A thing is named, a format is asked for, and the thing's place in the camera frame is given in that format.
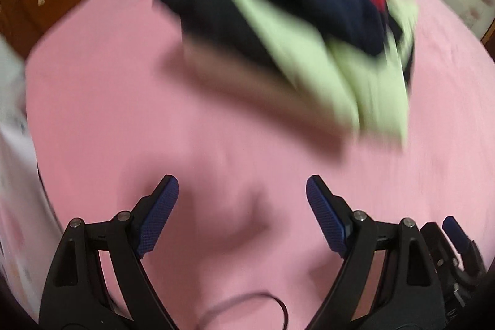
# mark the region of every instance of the pink surface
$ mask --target pink surface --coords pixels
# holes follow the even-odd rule
[[[44,38],[27,108],[46,190],[63,225],[107,220],[164,174],[180,196],[144,266],[181,329],[253,290],[305,328],[337,274],[304,194],[320,174],[352,208],[420,225],[454,214],[495,255],[495,66],[440,0],[420,17],[404,152],[337,147],[226,96],[181,69],[178,22],[152,0],[88,0]],[[276,329],[279,307],[234,309],[211,328]]]

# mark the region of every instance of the pile of clothes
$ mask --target pile of clothes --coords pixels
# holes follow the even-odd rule
[[[160,0],[183,32],[277,76],[350,132],[404,144],[412,0]]]

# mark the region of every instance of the silver bolt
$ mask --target silver bolt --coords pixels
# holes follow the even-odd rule
[[[414,222],[414,220],[412,218],[405,218],[403,220],[403,222],[404,222],[404,225],[409,227],[409,228],[413,228],[416,225],[416,223]]]
[[[69,225],[72,227],[72,228],[77,228],[78,226],[81,225],[83,221],[80,219],[80,218],[73,218],[72,220],[70,220],[70,223]]]
[[[356,210],[354,213],[352,213],[352,215],[358,221],[364,221],[365,219],[368,218],[367,214],[361,210]]]
[[[117,214],[118,221],[127,221],[130,218],[131,218],[130,211],[121,211],[119,214]]]

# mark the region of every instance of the pink bedsheet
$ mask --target pink bedsheet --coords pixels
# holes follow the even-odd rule
[[[279,296],[290,329],[305,328],[341,264],[306,201],[312,174],[377,220],[422,225],[454,214],[491,262],[495,66],[440,0],[417,1],[404,152],[335,145],[208,92],[181,68],[179,24],[167,11],[152,0],[86,1],[27,68],[29,125],[56,214],[63,225],[107,220],[175,175],[179,201],[144,266],[185,330],[254,290]],[[273,330],[282,314],[258,302],[215,324]]]

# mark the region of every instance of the blue rubber fingertip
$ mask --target blue rubber fingertip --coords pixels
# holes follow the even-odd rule
[[[328,246],[344,258],[347,253],[345,228],[312,178],[306,182],[306,196]]]
[[[468,251],[471,239],[469,239],[453,216],[448,216],[441,227],[454,244],[458,253],[465,253]]]
[[[136,250],[140,258],[154,249],[178,197],[179,182],[171,177],[140,228],[139,245]]]

